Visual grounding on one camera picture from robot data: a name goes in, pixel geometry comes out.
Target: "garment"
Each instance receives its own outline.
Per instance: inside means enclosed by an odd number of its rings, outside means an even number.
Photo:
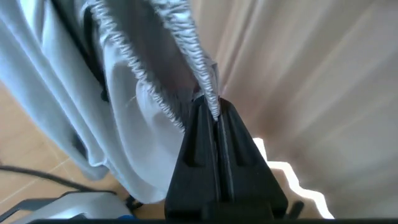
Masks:
[[[205,94],[219,113],[216,67],[187,2],[74,1],[64,12],[55,2],[0,6],[0,79],[87,177],[110,170],[141,202],[162,200],[191,101]]]

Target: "curtain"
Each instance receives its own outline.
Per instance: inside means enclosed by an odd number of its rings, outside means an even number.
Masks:
[[[191,1],[220,95],[336,218],[398,214],[398,1]]]

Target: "floor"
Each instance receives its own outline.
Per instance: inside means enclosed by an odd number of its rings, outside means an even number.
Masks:
[[[121,198],[128,193],[112,175],[92,182],[85,179],[80,170],[51,140],[33,124],[23,109],[0,83],[0,164],[41,170],[101,190],[114,190]],[[283,173],[274,170],[280,185],[290,201],[300,198],[289,190]],[[0,214],[25,198],[57,197],[72,190],[47,180],[26,175],[0,172]],[[164,218],[163,203],[145,205],[136,215],[139,218]],[[27,212],[17,212],[8,218],[10,223]],[[313,202],[306,202],[302,218],[320,217]]]

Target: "black cord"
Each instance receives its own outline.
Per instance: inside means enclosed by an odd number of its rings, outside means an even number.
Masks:
[[[72,182],[70,180],[64,179],[62,177],[58,177],[56,175],[48,174],[48,173],[45,173],[42,171],[26,169],[26,168],[21,168],[21,167],[14,167],[14,166],[0,166],[0,170],[9,171],[9,172],[17,172],[20,174],[33,175],[36,177],[54,181],[58,184],[62,184],[67,187],[77,189],[81,192],[97,192],[96,189],[92,189],[91,187],[87,187],[87,186],[78,184],[76,182]]]

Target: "tile floor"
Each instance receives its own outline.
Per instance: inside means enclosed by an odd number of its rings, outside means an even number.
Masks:
[[[128,196],[126,190],[110,174],[97,182],[85,179],[68,156],[37,129],[2,83],[0,83],[0,164],[41,170],[97,189],[115,190],[121,198]],[[296,199],[298,196],[289,191],[283,174],[278,174],[275,170],[275,176],[289,200]],[[0,179],[0,213],[25,198],[57,197],[71,190],[47,180],[8,172],[0,172]],[[314,212],[314,206],[310,202],[301,217],[319,217],[319,214]],[[26,214],[27,212],[17,212],[8,218],[6,223]],[[145,205],[136,215],[139,218],[163,218],[163,203]]]

